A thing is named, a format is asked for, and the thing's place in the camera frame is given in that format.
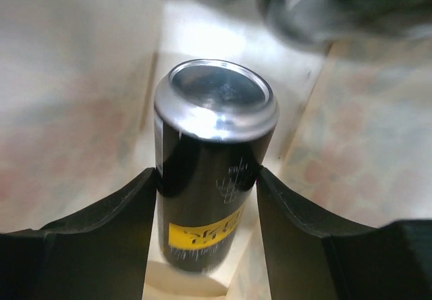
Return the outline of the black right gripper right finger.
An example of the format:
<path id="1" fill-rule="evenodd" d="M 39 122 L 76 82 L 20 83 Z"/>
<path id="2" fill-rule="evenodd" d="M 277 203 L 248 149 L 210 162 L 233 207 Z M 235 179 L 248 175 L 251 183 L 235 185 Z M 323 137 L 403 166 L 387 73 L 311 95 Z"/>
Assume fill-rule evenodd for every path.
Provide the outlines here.
<path id="1" fill-rule="evenodd" d="M 267 168 L 257 201 L 273 299 L 430 299 L 431 221 L 372 228 L 320 207 Z"/>

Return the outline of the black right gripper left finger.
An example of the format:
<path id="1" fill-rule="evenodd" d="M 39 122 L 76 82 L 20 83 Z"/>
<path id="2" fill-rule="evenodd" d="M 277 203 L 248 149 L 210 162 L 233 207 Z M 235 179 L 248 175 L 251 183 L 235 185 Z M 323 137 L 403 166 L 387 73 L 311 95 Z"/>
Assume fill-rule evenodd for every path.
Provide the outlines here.
<path id="1" fill-rule="evenodd" d="M 1 235 L 2 299 L 141 299 L 156 201 L 147 168 L 39 230 Z"/>

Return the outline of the black can front table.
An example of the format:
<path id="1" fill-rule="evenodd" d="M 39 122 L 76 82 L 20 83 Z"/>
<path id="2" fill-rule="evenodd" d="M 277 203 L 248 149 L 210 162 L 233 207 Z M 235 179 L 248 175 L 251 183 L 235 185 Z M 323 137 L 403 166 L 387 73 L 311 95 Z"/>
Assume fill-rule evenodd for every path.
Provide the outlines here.
<path id="1" fill-rule="evenodd" d="M 278 116 L 269 84 L 229 61 L 184 61 L 157 85 L 159 246 L 171 266 L 206 273 L 224 261 Z"/>

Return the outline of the beige canvas tote bag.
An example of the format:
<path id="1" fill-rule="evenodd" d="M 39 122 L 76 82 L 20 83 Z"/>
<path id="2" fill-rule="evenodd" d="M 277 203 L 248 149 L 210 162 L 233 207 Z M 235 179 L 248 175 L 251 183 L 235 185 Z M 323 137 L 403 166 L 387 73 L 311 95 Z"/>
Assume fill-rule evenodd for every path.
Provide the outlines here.
<path id="1" fill-rule="evenodd" d="M 261 169 L 294 192 L 372 228 L 431 221 L 431 38 L 297 45 L 260 0 L 1 0 L 1 235 L 157 173 L 155 89 L 192 59 L 269 84 L 279 116 Z M 157 174 L 141 299 L 273 299 L 257 180 L 224 261 L 192 273 L 161 252 Z"/>

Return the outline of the cola bottle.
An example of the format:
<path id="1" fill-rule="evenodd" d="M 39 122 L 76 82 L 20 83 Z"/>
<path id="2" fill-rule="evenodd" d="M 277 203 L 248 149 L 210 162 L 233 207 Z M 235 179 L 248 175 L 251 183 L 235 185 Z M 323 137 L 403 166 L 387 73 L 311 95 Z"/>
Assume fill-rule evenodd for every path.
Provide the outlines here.
<path id="1" fill-rule="evenodd" d="M 297 45 L 431 38 L 431 0 L 260 0 L 267 25 Z"/>

